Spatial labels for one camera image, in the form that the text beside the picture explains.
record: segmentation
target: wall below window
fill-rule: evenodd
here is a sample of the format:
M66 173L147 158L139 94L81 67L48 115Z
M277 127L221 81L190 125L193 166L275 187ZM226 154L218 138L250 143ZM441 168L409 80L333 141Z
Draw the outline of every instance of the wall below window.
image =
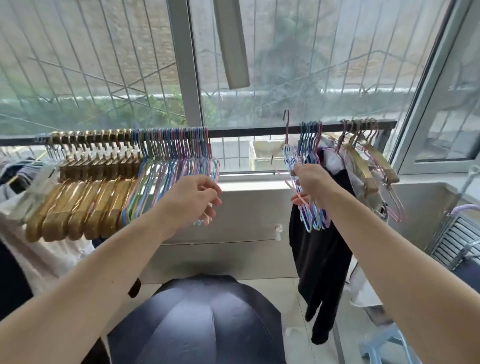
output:
M212 224L192 226L160 246L143 271L142 282L164 283L196 273L231 274L236 279L297 276L288 244L291 191L278 189L278 183L275 188L224 192ZM423 249L452 193L443 183L400 183L396 191L407 221L390 225ZM279 242L277 224L284 228Z

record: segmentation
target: open umbrella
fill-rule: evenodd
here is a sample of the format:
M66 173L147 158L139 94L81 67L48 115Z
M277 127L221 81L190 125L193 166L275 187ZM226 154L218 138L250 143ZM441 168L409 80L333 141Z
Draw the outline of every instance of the open umbrella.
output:
M108 335L112 364L282 364L280 312L231 276L173 279Z

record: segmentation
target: blue plastic stool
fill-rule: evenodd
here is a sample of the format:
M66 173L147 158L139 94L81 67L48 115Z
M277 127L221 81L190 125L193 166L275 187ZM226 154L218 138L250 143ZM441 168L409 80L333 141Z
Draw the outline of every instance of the blue plastic stool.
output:
M421 364L420 359L412 348L408 346L405 337L396 324L391 324L370 340L362 341L360 343L362 358L369 358L371 364L382 364L380 348L387 342L402 345L409 364Z

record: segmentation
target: forearm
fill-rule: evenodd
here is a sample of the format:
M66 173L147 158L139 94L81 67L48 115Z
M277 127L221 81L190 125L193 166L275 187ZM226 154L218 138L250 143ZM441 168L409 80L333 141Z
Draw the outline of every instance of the forearm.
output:
M478 362L480 296L340 187L322 203L423 362Z
M162 222L150 222L147 214L140 216L54 288L5 318L0 323L0 363L78 364L167 237L168 227L158 224Z

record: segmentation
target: window pane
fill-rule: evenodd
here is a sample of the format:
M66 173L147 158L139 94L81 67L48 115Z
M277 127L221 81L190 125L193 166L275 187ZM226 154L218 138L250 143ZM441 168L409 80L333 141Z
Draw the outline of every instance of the window pane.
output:
M166 0L0 6L2 134L186 124Z
M444 89L435 90L440 101L428 106L438 111L417 160L475 159L480 152L480 25L453 69L437 83Z
M229 90L211 0L191 1L211 128L376 117L403 121L448 1L240 0L251 85Z

